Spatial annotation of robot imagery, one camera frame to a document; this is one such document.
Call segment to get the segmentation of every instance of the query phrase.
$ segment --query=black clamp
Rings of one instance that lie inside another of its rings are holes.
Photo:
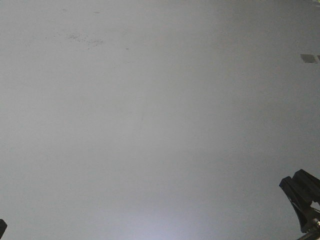
[[[8,225],[5,223],[5,221],[0,219],[0,239],[2,238],[3,234],[5,233],[7,226]]]
[[[316,239],[320,236],[320,211],[311,207],[312,202],[320,204],[320,180],[300,169],[293,178],[287,176],[279,186],[289,198],[299,219],[301,239]]]

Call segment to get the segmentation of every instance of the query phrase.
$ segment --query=gray surface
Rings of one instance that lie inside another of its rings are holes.
[[[0,1],[3,240],[290,240],[320,178],[320,8]]]

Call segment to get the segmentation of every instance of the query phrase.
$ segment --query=white wall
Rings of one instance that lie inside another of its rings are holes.
[[[320,177],[319,10],[0,1],[2,239],[297,239],[279,183]]]

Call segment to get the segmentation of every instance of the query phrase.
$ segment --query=stain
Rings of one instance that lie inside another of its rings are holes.
[[[305,63],[309,63],[309,64],[317,64],[318,63],[315,56],[313,56],[311,54],[300,54],[300,56]]]
[[[77,33],[72,33],[67,37],[68,40],[76,41],[78,43],[87,44],[88,47],[96,47],[104,43],[101,39],[90,39],[88,35],[81,35]]]

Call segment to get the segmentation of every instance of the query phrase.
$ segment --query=small gray square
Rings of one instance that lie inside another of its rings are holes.
[[[318,63],[315,56],[313,56],[311,54],[300,54],[300,56],[305,63],[310,63],[310,64],[317,64]]]

